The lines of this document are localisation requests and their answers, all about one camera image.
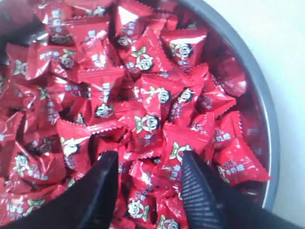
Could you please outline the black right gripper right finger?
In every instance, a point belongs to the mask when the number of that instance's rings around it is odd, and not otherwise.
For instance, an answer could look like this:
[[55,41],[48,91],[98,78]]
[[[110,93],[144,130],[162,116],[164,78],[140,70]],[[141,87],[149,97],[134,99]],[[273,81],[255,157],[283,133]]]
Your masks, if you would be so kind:
[[184,151],[181,195],[191,229],[297,229],[225,183],[194,151]]

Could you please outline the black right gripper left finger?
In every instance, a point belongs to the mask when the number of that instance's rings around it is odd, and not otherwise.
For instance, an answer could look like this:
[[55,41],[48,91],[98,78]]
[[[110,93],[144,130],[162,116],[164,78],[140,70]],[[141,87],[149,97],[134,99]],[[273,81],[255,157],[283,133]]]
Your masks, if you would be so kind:
[[118,153],[106,151],[62,195],[6,229],[107,229],[118,193]]

